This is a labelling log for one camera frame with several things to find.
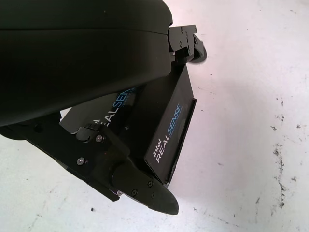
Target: curved black panel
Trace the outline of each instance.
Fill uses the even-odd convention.
[[[2,0],[0,29],[134,29],[167,34],[162,0]]]
[[[0,126],[167,76],[168,37],[134,30],[0,30]]]

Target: metal bracket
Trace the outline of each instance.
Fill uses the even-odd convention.
[[[53,114],[8,127],[110,200],[117,201],[123,192],[153,210],[178,213],[173,194],[134,166],[129,148],[108,127],[87,124],[70,134],[59,119]]]
[[[203,57],[204,44],[195,35],[195,25],[169,28],[169,51],[171,62],[177,65],[190,62],[195,57]]]

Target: bolt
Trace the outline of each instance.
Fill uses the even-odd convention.
[[[77,165],[83,165],[83,163],[85,162],[85,159],[83,157],[80,157],[78,160],[77,160]]]
[[[105,139],[105,138],[104,138],[102,135],[99,134],[99,135],[96,137],[96,142],[97,142],[97,143],[101,143],[104,139]]]
[[[132,197],[135,197],[136,194],[137,194],[137,190],[136,189],[132,190],[132,192],[131,192]]]

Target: mounting hardware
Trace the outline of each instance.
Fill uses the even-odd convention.
[[[85,162],[85,159],[83,157],[78,158],[77,165],[83,165]]]
[[[104,139],[105,139],[105,138],[104,138],[102,135],[99,134],[99,135],[96,137],[96,142],[97,142],[97,143],[101,143]]]
[[[132,197],[135,197],[136,194],[137,194],[137,190],[136,189],[132,190],[132,192],[131,192]]]

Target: white surface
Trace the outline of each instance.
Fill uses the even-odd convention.
[[[1,137],[1,232],[309,231],[309,0],[166,3],[175,26],[197,25],[208,52],[188,67],[198,101],[169,187],[179,214],[112,203]]]

